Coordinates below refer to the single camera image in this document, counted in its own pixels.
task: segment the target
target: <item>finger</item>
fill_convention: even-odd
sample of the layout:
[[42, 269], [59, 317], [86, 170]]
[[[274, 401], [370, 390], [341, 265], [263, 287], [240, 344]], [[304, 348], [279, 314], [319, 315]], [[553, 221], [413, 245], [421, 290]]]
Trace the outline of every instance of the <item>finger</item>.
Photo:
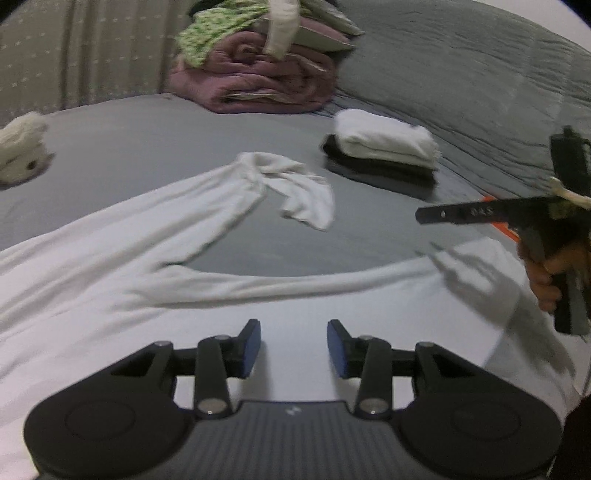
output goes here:
[[552, 313], [556, 310], [556, 304], [553, 301], [541, 301], [539, 305], [542, 312]]
[[517, 255], [522, 260], [526, 260], [530, 257], [530, 251], [523, 242], [517, 244]]
[[570, 244], [561, 249], [544, 263], [550, 275], [564, 273], [571, 268], [582, 269], [587, 266], [587, 251], [580, 243]]
[[562, 298], [562, 292], [557, 287], [530, 282], [530, 288], [538, 301], [551, 301], [555, 303]]
[[550, 276], [544, 267], [532, 260], [525, 260], [525, 272], [527, 273], [527, 278], [532, 283], [538, 283], [540, 285], [550, 285], [552, 283], [552, 276]]

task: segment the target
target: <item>metal screw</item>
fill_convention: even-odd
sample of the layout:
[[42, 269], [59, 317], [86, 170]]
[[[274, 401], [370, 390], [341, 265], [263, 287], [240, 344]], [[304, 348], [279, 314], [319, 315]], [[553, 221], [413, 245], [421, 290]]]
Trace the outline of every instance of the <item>metal screw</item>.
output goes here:
[[197, 408], [207, 415], [217, 415], [223, 412], [228, 404], [220, 398], [206, 398], [197, 405]]
[[359, 408], [370, 415], [380, 415], [388, 411], [388, 402], [382, 398], [366, 398], [359, 403]]

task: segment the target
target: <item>gray comforter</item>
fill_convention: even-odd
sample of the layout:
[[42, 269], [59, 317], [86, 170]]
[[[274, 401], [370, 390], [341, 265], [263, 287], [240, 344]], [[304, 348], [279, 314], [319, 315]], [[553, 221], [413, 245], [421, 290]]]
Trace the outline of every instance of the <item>gray comforter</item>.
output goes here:
[[341, 0], [366, 34], [342, 61], [325, 113], [373, 109], [423, 124], [443, 164], [480, 191], [530, 196], [562, 125], [591, 134], [591, 54], [472, 0]]

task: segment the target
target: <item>black mount arm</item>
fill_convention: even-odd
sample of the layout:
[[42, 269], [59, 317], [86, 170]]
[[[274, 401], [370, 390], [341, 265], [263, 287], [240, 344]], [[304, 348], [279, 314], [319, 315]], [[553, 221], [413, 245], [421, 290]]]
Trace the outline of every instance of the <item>black mount arm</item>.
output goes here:
[[[582, 196], [591, 195], [587, 145], [589, 141], [571, 127], [550, 138], [554, 174], [567, 190]], [[588, 244], [591, 229], [591, 212], [558, 196], [425, 207], [418, 209], [415, 217], [422, 224], [508, 223], [518, 232], [532, 259], [540, 263], [574, 241]], [[567, 335], [587, 334], [591, 304], [577, 273], [555, 275], [553, 284], [562, 292], [554, 312], [555, 330]]]

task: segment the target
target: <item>wrinkled fabric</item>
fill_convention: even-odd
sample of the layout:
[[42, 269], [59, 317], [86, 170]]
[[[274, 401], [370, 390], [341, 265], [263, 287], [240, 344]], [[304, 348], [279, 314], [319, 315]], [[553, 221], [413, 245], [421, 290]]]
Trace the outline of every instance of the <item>wrinkled fabric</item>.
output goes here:
[[330, 100], [336, 71], [329, 57], [296, 45], [276, 60], [264, 46], [265, 37], [255, 32], [230, 35], [199, 69], [179, 59], [169, 87], [216, 113], [303, 113]]
[[196, 13], [194, 22], [178, 34], [178, 47], [188, 65], [200, 67], [220, 40], [248, 28], [267, 12], [264, 1], [226, 0], [219, 7]]

